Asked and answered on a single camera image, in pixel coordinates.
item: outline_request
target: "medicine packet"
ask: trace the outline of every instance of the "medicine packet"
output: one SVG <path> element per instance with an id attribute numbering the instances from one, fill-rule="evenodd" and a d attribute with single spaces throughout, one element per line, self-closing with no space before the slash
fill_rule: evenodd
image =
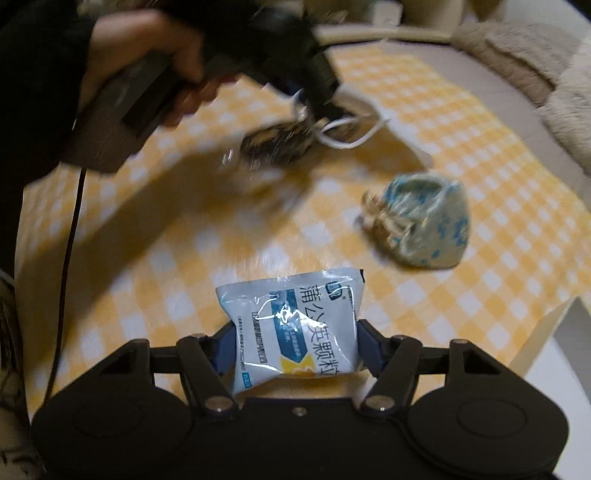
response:
<path id="1" fill-rule="evenodd" d="M 356 371 L 364 283 L 361 270 L 334 268 L 218 287 L 220 305 L 236 325 L 234 393 L 280 375 Z"/>

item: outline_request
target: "cloth bag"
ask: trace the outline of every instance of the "cloth bag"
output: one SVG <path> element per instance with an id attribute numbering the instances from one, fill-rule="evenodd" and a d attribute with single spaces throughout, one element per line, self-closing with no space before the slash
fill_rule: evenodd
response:
<path id="1" fill-rule="evenodd" d="M 468 245 L 470 214 L 462 182 L 438 173 L 395 177 L 381 197 L 366 192 L 363 226 L 405 265 L 450 268 Z"/>

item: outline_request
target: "yellow label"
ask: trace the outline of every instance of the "yellow label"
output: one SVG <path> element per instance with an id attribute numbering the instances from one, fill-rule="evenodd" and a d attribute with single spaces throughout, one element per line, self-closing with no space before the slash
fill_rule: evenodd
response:
<path id="1" fill-rule="evenodd" d="M 281 356 L 281 370 L 285 375 L 295 375 L 296 377 L 314 377 L 316 375 L 316 364 L 312 356 L 307 353 L 300 363 L 296 363 L 288 358 Z"/>

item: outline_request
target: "black cable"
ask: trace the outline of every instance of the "black cable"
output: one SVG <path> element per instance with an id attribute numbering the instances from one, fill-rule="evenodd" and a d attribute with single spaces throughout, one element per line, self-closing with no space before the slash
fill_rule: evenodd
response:
<path id="1" fill-rule="evenodd" d="M 72 247 L 74 246 L 74 237 L 76 236 L 76 227 L 78 226 L 78 218 L 80 216 L 80 207 L 82 206 L 82 193 L 84 192 L 85 179 L 86 169 L 81 168 L 80 177 L 78 179 L 78 190 L 76 192 L 76 203 L 74 204 L 74 213 L 72 214 L 72 225 L 70 226 L 70 236 L 68 237 L 66 253 L 64 254 L 64 267 L 61 271 L 60 307 L 57 312 L 56 351 L 53 354 L 53 364 L 51 365 L 51 372 L 49 374 L 49 380 L 47 381 L 47 390 L 45 391 L 43 404 L 46 404 L 51 398 L 51 393 L 53 392 L 53 387 L 56 383 L 57 368 L 60 365 L 61 343 L 64 336 L 64 312 L 66 309 L 68 270 L 70 268 L 70 257 L 72 256 Z"/>

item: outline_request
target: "wall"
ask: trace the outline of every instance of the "wall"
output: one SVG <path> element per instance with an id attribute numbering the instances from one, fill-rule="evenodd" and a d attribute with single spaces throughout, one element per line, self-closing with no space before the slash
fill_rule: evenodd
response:
<path id="1" fill-rule="evenodd" d="M 462 20 L 464 0 L 399 0 L 402 22 L 452 34 Z"/>
<path id="2" fill-rule="evenodd" d="M 579 38 L 591 33 L 591 26 L 566 0 L 506 0 L 505 20 L 527 20 L 563 28 Z"/>

